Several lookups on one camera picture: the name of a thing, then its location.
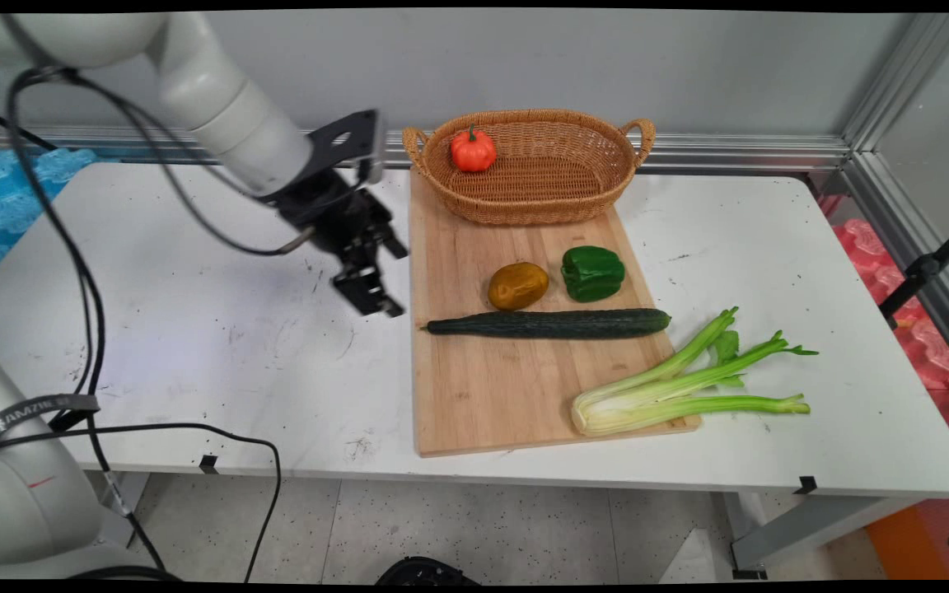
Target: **green bell pepper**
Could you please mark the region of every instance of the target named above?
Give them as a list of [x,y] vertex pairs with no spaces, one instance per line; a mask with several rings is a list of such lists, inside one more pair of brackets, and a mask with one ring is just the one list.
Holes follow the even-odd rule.
[[570,299],[579,303],[601,301],[621,289],[624,264],[610,249],[582,245],[562,256],[562,278]]

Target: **tiled floor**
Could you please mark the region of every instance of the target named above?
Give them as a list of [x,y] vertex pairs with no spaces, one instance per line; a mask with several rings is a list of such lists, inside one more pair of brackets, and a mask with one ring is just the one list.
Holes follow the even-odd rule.
[[[273,480],[153,475],[137,510],[168,570],[240,581]],[[765,497],[769,518],[795,497]],[[719,581],[730,528],[719,495],[599,488],[286,479],[252,581],[373,583],[429,556],[483,585],[653,583],[705,529]],[[138,541],[132,549],[144,554]],[[862,530],[768,566],[771,581],[884,578]]]

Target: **cucumber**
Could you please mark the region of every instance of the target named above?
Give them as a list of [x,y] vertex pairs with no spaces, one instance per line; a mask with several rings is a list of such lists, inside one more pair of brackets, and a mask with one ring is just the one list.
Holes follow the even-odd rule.
[[432,320],[430,334],[488,335],[491,338],[553,338],[557,340],[611,340],[639,338],[669,327],[671,318],[661,309],[613,311],[493,311],[465,318]]

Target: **wicker basket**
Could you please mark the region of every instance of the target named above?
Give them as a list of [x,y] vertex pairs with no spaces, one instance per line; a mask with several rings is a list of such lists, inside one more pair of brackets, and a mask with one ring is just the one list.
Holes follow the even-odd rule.
[[[497,161],[479,173],[460,171],[449,151],[449,142],[471,124],[497,147]],[[625,134],[637,126],[643,142],[633,151]],[[471,113],[447,121],[431,138],[406,128],[402,142],[452,213],[490,225],[542,225],[602,214],[632,181],[654,135],[649,119],[619,130],[584,113],[539,109]]]

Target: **basket handle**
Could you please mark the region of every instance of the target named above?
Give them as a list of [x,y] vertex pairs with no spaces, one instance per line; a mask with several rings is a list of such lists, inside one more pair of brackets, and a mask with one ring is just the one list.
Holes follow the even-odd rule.
[[419,169],[419,172],[424,172],[423,168],[423,154],[417,140],[427,146],[427,134],[423,133],[423,130],[420,128],[404,128],[402,130],[402,145],[405,147],[405,151],[409,154],[409,159],[412,161],[412,165],[416,165]]
[[649,119],[633,119],[629,123],[622,125],[621,133],[628,134],[629,130],[635,128],[636,125],[639,125],[639,131],[643,132],[643,141],[639,145],[639,154],[636,155],[636,164],[633,166],[634,169],[639,169],[639,166],[647,160],[647,155],[651,154],[651,149],[654,147],[654,138],[657,135],[657,129],[654,128],[654,123]]

